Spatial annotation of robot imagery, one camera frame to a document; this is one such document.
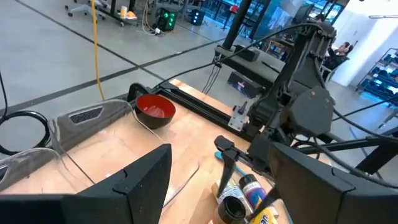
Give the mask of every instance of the person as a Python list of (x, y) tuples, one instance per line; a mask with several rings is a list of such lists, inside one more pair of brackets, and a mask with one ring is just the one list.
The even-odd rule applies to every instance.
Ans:
[[(343, 43), (336, 51), (332, 48), (328, 49), (329, 57), (323, 62), (323, 66), (329, 68), (331, 71), (336, 69), (343, 62), (348, 60), (347, 55), (354, 49), (354, 46), (350, 45), (349, 42)], [(322, 74), (323, 80), (326, 81), (328, 78), (329, 71), (324, 71)]]

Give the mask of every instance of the wooden tabletop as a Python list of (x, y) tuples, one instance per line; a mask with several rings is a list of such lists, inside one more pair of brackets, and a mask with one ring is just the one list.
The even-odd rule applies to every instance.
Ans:
[[(231, 108), (221, 102), (178, 80), (172, 83), (205, 103), (231, 114)], [(172, 145), (173, 163), (167, 198), (183, 185), (198, 166), (199, 169), (164, 209), (160, 223), (208, 223), (217, 206), (211, 185), (220, 179), (223, 169), (222, 162), (215, 158), (215, 138), (223, 135), (242, 150), (248, 148), (249, 142), (176, 103), (174, 105), (177, 112), (172, 122), (155, 130), (161, 139)], [(99, 182), (162, 143), (128, 114), (73, 148), (69, 155), (94, 182)], [(0, 194), (75, 194), (92, 185), (70, 159), (66, 158), (64, 163), (66, 167), (61, 162), (52, 161)], [(238, 165), (243, 171), (252, 173), (242, 163)], [(268, 181), (254, 175), (266, 192), (270, 191), (272, 187)], [(240, 176), (234, 174), (233, 178), (239, 180)], [(278, 223), (289, 223), (283, 201), (276, 201), (274, 207), (279, 213)]]

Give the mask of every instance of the white wall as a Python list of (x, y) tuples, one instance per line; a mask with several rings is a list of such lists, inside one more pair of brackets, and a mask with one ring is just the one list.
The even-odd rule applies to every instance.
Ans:
[[(348, 3), (333, 25), (337, 30), (335, 45), (346, 41), (358, 43), (349, 55), (350, 60), (339, 67), (332, 80), (344, 86), (356, 85), (360, 81), (363, 70), (369, 70), (386, 51), (382, 46), (387, 45), (384, 42), (390, 39), (398, 25), (398, 19), (369, 19), (368, 16), (397, 14), (397, 9), (398, 0), (351, 0)], [(387, 49), (394, 47), (392, 39), (388, 43), (392, 45)]]

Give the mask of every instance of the concrete floor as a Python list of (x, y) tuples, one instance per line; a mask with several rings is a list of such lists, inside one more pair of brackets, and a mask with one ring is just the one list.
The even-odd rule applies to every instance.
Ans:
[[(0, 1), (0, 71), (11, 111), (36, 110), (51, 118), (100, 101), (95, 85), (91, 17), (83, 13), (68, 17), (66, 4), (72, 7), (73, 1)], [(154, 37), (143, 33), (140, 27), (121, 28), (111, 18), (98, 21), (99, 75), (104, 78), (106, 98), (126, 93), (131, 83), (154, 86), (160, 78), (210, 62), (215, 41), (225, 35), (225, 31), (211, 24), (195, 27), (179, 21), (174, 33)], [(248, 99), (226, 83), (231, 71), (229, 67), (222, 68), (209, 95), (230, 106), (241, 105)], [(179, 79), (201, 90), (210, 72), (208, 67)], [(329, 89), (342, 113), (375, 103), (374, 98), (358, 95), (337, 83), (331, 82)], [(375, 130), (391, 112), (386, 105), (379, 105), (350, 119)], [(397, 123), (394, 118), (384, 129)], [(0, 127), (0, 142), (9, 149), (26, 149), (42, 137), (41, 130), (40, 124), (31, 119), (13, 119)], [(349, 125), (342, 120), (333, 123), (332, 132), (343, 139), (353, 139)], [(358, 138), (366, 136), (357, 129), (353, 132)], [(360, 149), (336, 154), (352, 166), (365, 158)], [(380, 173), (386, 180), (398, 183), (397, 167), (395, 158)]]

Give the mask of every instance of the bowl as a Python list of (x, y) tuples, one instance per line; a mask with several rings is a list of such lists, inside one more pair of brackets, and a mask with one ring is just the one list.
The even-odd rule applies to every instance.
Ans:
[(135, 111), (139, 121), (148, 128), (157, 129), (170, 123), (175, 106), (162, 96), (146, 94), (137, 98)]

